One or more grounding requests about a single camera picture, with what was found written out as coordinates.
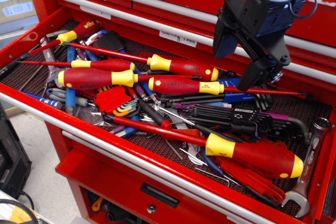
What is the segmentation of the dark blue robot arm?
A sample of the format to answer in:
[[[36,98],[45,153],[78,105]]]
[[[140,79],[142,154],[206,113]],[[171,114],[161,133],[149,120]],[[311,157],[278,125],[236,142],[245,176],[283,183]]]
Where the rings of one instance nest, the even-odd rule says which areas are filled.
[[[214,32],[216,59],[231,55],[240,45],[250,56],[238,89],[279,80],[282,68],[291,62],[285,33],[296,19],[311,17],[317,7],[301,15],[307,0],[224,0]]]

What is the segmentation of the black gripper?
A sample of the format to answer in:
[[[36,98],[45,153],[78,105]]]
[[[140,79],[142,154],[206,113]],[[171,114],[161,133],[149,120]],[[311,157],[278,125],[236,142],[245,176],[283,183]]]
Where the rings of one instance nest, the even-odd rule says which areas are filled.
[[[250,56],[237,88],[247,91],[264,82],[281,78],[282,68],[291,63],[285,33],[306,0],[224,0],[214,31],[215,59],[232,55],[240,45]]]

